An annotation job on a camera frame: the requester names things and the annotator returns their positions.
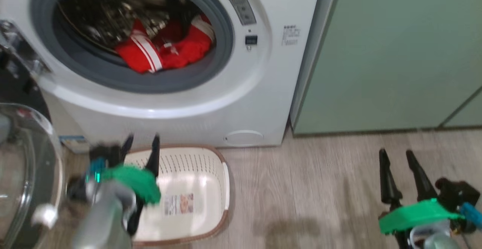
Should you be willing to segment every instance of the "wooden floor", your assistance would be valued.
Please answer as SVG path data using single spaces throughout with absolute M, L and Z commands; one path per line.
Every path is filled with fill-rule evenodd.
M 231 174 L 229 223 L 213 238 L 169 248 L 397 248 L 378 228 L 377 217 L 387 210 L 380 201 L 381 147 L 390 156 L 403 204 L 416 202 L 407 149 L 432 182 L 444 176 L 482 190 L 480 130 L 296 139 L 287 132 L 280 147 L 222 149 Z M 82 172 L 85 159 L 69 155 L 67 165 Z M 68 248 L 78 221 L 71 211 L 62 212 L 45 248 Z M 468 241 L 480 248 L 482 235 Z

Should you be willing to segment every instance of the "control panel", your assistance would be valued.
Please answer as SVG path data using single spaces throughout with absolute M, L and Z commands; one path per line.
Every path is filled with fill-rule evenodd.
M 255 14 L 248 0 L 229 0 L 233 5 L 236 13 L 238 14 L 239 20 L 243 26 L 256 24 Z

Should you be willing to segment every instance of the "white washing machine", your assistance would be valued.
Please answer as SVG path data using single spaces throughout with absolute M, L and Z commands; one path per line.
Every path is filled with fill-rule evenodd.
M 93 16 L 86 4 L 72 12 L 75 1 L 76 20 Z M 183 69 L 148 75 L 85 38 L 63 0 L 0 0 L 0 20 L 4 37 L 36 52 L 17 48 L 15 56 L 34 74 L 60 135 L 96 143 L 134 132 L 134 146 L 150 144 L 155 133 L 164 143 L 280 144 L 316 0 L 189 1 L 210 19 L 215 48 Z

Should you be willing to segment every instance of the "glass lid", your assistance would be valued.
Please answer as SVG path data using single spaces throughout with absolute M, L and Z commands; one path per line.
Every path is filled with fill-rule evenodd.
M 0 248 L 35 247 L 63 195 L 61 146 L 36 110 L 0 103 Z

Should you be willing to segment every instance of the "white plastic basket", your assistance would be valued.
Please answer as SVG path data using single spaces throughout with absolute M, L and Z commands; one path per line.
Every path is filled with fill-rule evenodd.
M 150 153 L 150 149 L 129 153 L 124 163 L 143 168 Z M 163 146 L 157 185 L 162 195 L 160 204 L 143 208 L 134 236 L 135 247 L 207 238 L 227 220 L 229 173 L 215 148 Z

